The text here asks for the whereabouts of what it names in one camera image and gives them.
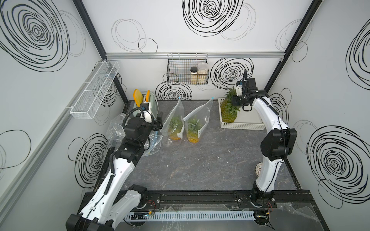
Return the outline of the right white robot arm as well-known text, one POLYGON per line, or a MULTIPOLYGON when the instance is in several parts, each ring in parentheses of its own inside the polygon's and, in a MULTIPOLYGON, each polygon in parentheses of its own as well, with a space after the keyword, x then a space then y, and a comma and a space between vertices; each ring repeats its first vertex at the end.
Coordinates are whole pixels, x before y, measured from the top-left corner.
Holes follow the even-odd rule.
POLYGON ((251 204, 262 208, 273 197, 279 169, 293 151, 297 131, 289 128, 280 118, 268 93, 258 89, 255 79, 248 78, 248 71, 244 71, 242 81, 236 82, 234 89, 236 95, 232 97, 232 105, 242 108, 250 106, 258 113, 267 130, 260 145, 264 156, 262 167, 250 195, 251 204))

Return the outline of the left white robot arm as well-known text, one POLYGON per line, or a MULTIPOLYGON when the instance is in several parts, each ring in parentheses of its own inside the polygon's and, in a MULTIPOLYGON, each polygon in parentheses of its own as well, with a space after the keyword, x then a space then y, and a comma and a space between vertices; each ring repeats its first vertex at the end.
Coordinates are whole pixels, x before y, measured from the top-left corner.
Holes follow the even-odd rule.
POLYGON ((113 231, 134 208, 146 205, 147 189, 139 185, 131 186, 120 200, 116 198, 144 152, 149 150, 151 132, 162 126, 162 118, 155 118, 151 103, 141 103, 128 112, 122 123, 125 137, 109 157, 109 173, 81 212, 67 219, 68 231, 113 231))

